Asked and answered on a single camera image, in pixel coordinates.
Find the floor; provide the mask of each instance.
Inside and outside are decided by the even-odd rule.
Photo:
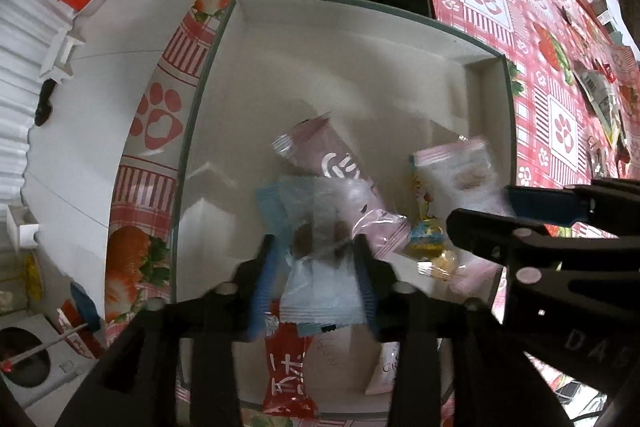
[[[81,283],[104,309],[111,193],[129,126],[161,52],[194,0],[107,0],[76,20],[74,77],[56,87],[50,120],[30,132],[23,195],[40,223],[48,315]]]

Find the white box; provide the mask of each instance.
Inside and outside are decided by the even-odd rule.
[[[408,157],[417,150],[483,134],[501,182],[513,182],[511,81],[496,50],[434,20],[362,0],[235,0],[229,11],[186,131],[193,125],[179,173],[178,300],[202,295],[255,256],[265,233],[255,189],[294,172],[271,142],[306,118],[331,111],[383,199],[412,223]],[[447,296],[438,286],[444,283],[418,274],[415,261],[385,260],[399,279]],[[482,293],[487,298],[489,289]],[[324,342],[320,349],[329,337],[334,348]],[[264,342],[235,349],[240,399],[261,404]],[[379,352],[365,327],[316,337],[305,381],[324,414],[386,414],[388,394],[364,394]],[[451,379],[446,366],[443,387]]]

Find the white appliance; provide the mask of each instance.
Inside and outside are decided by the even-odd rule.
[[[40,343],[44,343],[58,336],[58,332],[44,315],[24,317],[12,314],[10,317],[2,318],[4,320],[0,321],[0,357],[3,359],[34,347],[34,345],[20,345],[23,340],[27,343],[37,343],[34,338],[36,337]],[[87,372],[95,362],[78,355],[64,341],[49,347],[46,354],[47,356],[42,355],[36,361],[26,360],[25,362],[30,363],[23,367],[17,364],[14,371],[9,374],[2,374],[7,387],[23,408]]]

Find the tablecloth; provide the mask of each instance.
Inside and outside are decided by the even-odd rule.
[[[168,249],[184,130],[204,58],[230,0],[196,0],[167,45],[132,122],[117,172],[106,272],[112,341],[151,296],[170,293]],[[625,46],[612,46],[575,0],[433,0],[437,19],[504,53],[511,63],[517,182],[562,187],[588,183],[587,147],[605,142],[574,83],[570,61],[610,64],[618,86],[638,89],[640,74]],[[577,30],[562,17],[564,7]],[[622,98],[631,163],[640,178],[640,118]],[[616,173],[614,155],[609,169]],[[578,235],[598,235],[584,225]]]

